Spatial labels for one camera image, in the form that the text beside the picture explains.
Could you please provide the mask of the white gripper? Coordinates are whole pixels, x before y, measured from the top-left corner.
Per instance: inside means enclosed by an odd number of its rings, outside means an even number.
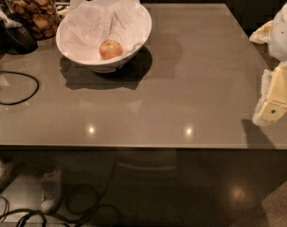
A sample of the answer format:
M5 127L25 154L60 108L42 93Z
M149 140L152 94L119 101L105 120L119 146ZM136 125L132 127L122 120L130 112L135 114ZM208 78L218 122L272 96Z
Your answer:
M287 113L287 2L269 21L254 31L249 40L267 44L269 54L281 61L274 71L265 69L261 77L260 99L252 121L266 127L278 122Z

